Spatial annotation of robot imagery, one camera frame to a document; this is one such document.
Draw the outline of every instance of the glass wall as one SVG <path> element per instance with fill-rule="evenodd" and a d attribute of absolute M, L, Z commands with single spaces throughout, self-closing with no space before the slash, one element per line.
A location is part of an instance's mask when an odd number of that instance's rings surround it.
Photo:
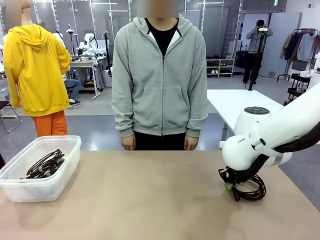
<path fill-rule="evenodd" d="M 33 0 L 31 15 L 34 23 L 55 33 L 60 31 L 63 41 L 72 53 L 68 25 L 83 42 L 86 33 L 95 33 L 104 41 L 108 32 L 110 53 L 118 31 L 137 16 L 138 0 Z M 243 0 L 178 0 L 179 12 L 196 26 L 206 42 L 208 56 L 234 55 L 239 29 L 239 15 Z M 1 6 L 3 33 L 8 32 L 5 21 L 6 6 Z M 74 47 L 77 47 L 73 35 Z"/>

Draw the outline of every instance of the shoe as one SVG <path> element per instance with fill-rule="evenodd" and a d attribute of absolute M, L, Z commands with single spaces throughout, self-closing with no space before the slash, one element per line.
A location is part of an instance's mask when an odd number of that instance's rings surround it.
<path fill-rule="evenodd" d="M 74 100 L 74 99 L 69 99 L 69 103 L 70 103 L 70 105 L 74 105 L 74 104 L 79 104 L 80 101 L 79 100 Z"/>

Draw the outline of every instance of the seated person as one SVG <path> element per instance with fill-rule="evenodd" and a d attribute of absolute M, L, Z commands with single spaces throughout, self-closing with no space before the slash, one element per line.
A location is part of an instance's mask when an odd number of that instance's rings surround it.
<path fill-rule="evenodd" d="M 73 88 L 72 94 L 69 99 L 70 105 L 79 104 L 80 101 L 78 100 L 78 95 L 81 88 L 81 82 L 76 79 L 67 79 L 67 76 L 65 74 L 62 76 L 62 78 L 66 88 Z"/>

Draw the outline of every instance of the desk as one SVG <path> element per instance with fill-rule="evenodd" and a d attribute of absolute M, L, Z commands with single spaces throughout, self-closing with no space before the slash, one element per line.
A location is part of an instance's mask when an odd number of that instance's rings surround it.
<path fill-rule="evenodd" d="M 100 95 L 99 89 L 105 88 L 100 69 L 99 69 L 99 61 L 101 59 L 89 59 L 89 60 L 84 60 L 84 61 L 71 61 L 70 62 L 70 68 L 73 69 L 79 69 L 79 74 L 78 74 L 78 80 L 81 82 L 82 86 L 84 86 L 85 79 L 87 77 L 86 74 L 84 74 L 84 71 L 82 69 L 92 69 L 93 72 L 93 84 L 94 84 L 94 93 L 95 96 L 92 99 L 96 99 Z"/>
<path fill-rule="evenodd" d="M 256 90 L 207 90 L 207 98 L 224 120 L 221 141 L 226 140 L 228 127 L 235 132 L 238 117 L 245 108 L 262 107 L 272 114 L 284 107 Z"/>
<path fill-rule="evenodd" d="M 4 240 L 315 240 L 320 213 L 277 167 L 259 203 L 235 202 L 221 151 L 82 152 L 60 198 L 12 203 L 0 190 Z"/>

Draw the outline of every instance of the plastic container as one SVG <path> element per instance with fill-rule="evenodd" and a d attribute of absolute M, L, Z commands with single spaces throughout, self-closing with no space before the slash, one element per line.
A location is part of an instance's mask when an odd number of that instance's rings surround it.
<path fill-rule="evenodd" d="M 0 187 L 12 202 L 56 200 L 65 189 L 80 160 L 79 136 L 39 137 L 0 170 Z M 60 149 L 64 162 L 50 177 L 25 179 L 27 171 L 45 155 Z"/>

